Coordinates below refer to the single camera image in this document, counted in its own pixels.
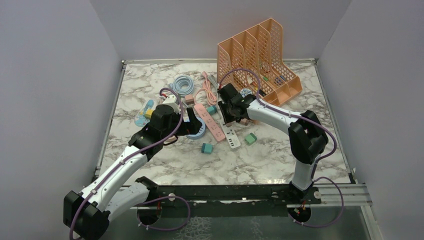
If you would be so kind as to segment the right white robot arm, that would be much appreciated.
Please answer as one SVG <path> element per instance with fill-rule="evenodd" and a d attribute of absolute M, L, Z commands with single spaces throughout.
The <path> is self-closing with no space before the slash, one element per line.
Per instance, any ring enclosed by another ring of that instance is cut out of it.
<path fill-rule="evenodd" d="M 242 96 L 231 83 L 221 87 L 217 93 L 221 98 L 218 105 L 225 123 L 255 120 L 288 135 L 291 153 L 296 159 L 288 196 L 296 204 L 306 200 L 314 184 L 317 161 L 329 142 L 317 115 L 310 110 L 290 113 L 267 104 L 253 94 Z"/>

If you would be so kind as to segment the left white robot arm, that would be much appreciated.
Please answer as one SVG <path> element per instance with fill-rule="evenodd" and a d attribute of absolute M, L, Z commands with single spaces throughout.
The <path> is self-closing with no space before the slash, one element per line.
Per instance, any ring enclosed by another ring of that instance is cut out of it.
<path fill-rule="evenodd" d="M 188 121 L 184 121 L 184 112 Z M 137 182 L 128 193 L 119 194 L 123 184 L 155 154 L 162 150 L 171 137 L 193 135 L 202 123 L 193 108 L 180 113 L 170 105 L 160 104 L 152 112 L 149 123 L 129 140 L 119 158 L 95 181 L 81 191 L 71 190 L 63 199 L 63 223 L 69 227 L 69 238 L 78 234 L 79 239 L 98 240 L 109 227 L 113 217 L 124 211 L 135 199 L 144 205 L 157 200 L 157 191 Z"/>

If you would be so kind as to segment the green plug adapter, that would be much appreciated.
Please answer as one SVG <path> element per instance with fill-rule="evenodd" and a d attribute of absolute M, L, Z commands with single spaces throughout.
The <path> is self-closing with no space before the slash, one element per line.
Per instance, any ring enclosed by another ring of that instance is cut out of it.
<path fill-rule="evenodd" d="M 254 133 L 251 132 L 245 136 L 244 140 L 247 145 L 252 145 L 257 141 L 257 137 Z"/>

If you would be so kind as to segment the teal plug adapter front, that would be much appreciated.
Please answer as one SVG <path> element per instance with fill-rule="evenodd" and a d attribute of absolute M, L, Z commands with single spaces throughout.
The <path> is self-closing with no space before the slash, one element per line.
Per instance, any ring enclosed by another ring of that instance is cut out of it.
<path fill-rule="evenodd" d="M 213 152 L 213 145 L 209 143 L 203 143 L 201 147 L 201 152 L 203 154 L 211 154 Z"/>

